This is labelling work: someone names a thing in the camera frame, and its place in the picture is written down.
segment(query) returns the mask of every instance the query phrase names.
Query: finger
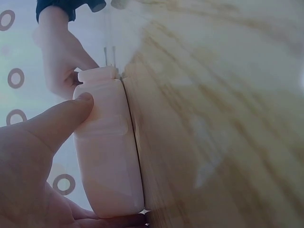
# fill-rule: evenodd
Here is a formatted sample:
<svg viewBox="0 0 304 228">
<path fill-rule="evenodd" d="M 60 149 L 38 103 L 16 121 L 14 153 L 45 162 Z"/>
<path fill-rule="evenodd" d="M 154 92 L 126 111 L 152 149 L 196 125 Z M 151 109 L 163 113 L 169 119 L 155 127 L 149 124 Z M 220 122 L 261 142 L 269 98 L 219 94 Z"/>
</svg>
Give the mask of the finger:
<svg viewBox="0 0 304 228">
<path fill-rule="evenodd" d="M 140 226 L 140 227 L 128 227 L 128 228 L 148 228 L 148 226 Z"/>
<path fill-rule="evenodd" d="M 94 106 L 91 94 L 81 94 L 76 100 L 65 101 L 44 113 L 19 124 L 56 153 L 62 143 L 90 115 Z"/>
<path fill-rule="evenodd" d="M 93 211 L 85 210 L 68 198 L 65 199 L 71 208 L 74 219 L 100 219 Z"/>
<path fill-rule="evenodd" d="M 77 55 L 76 67 L 81 70 L 90 70 L 98 68 L 98 64 L 90 57 L 90 55 L 82 48 L 81 53 Z"/>
<path fill-rule="evenodd" d="M 106 218 L 106 219 L 79 219 L 76 223 L 81 228 L 125 228 L 125 227 L 145 227 L 143 214 Z"/>
<path fill-rule="evenodd" d="M 147 223 L 144 214 L 106 218 L 105 220 L 110 224 L 113 223 L 119 225 L 120 227 L 136 227 L 145 225 Z"/>
</svg>

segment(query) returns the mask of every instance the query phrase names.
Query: pink plastic container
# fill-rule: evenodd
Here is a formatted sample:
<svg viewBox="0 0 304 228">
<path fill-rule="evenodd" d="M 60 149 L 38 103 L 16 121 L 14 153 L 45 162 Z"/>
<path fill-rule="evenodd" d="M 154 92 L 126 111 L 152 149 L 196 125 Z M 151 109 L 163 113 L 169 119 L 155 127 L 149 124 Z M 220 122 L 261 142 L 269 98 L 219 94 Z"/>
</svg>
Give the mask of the pink plastic container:
<svg viewBox="0 0 304 228">
<path fill-rule="evenodd" d="M 101 218 L 143 210 L 143 187 L 129 107 L 116 70 L 107 66 L 80 72 L 74 99 L 94 97 L 88 119 L 74 132 L 82 182 L 93 211 Z"/>
</svg>

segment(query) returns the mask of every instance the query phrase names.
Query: dark sleeve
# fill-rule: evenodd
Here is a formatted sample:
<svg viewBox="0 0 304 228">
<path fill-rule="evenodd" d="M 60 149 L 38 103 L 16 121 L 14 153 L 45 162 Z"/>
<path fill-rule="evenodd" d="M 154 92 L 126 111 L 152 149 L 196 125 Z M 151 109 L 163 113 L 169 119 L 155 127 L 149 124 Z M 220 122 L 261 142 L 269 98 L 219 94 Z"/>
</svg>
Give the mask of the dark sleeve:
<svg viewBox="0 0 304 228">
<path fill-rule="evenodd" d="M 76 18 L 75 8 L 68 0 L 37 0 L 36 20 L 39 23 L 39 15 L 46 7 L 57 6 L 67 13 L 69 21 L 74 21 Z"/>
</svg>

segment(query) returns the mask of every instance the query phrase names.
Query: wood grain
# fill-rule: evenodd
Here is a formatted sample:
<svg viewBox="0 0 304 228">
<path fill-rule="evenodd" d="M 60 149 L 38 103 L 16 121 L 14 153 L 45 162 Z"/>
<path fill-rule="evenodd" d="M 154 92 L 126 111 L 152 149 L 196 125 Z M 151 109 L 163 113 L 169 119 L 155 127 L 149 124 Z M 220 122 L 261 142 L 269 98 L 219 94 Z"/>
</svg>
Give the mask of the wood grain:
<svg viewBox="0 0 304 228">
<path fill-rule="evenodd" d="M 113 37 L 151 227 L 304 227 L 304 4 L 124 5 Z"/>
</svg>

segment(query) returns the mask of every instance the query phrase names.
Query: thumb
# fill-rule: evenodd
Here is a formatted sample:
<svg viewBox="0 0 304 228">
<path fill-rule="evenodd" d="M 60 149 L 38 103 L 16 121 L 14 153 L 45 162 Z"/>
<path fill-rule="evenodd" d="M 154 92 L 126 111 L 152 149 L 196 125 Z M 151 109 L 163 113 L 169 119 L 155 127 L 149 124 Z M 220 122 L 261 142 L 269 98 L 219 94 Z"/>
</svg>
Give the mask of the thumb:
<svg viewBox="0 0 304 228">
<path fill-rule="evenodd" d="M 91 94 L 60 103 L 19 127 L 39 138 L 55 154 L 73 131 L 87 119 L 94 106 Z"/>
</svg>

